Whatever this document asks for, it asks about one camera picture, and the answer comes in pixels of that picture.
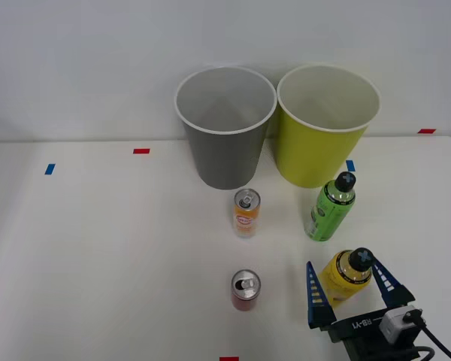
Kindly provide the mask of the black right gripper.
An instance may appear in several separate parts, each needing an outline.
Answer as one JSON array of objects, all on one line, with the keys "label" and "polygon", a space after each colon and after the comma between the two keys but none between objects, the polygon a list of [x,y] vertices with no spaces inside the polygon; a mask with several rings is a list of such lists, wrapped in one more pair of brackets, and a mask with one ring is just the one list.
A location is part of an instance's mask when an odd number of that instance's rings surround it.
[{"label": "black right gripper", "polygon": [[310,329],[328,331],[332,342],[341,342],[351,360],[430,360],[434,349],[416,346],[421,332],[413,318],[417,308],[399,308],[416,299],[411,291],[377,260],[374,280],[387,308],[337,320],[311,261],[306,264],[307,322]]}]

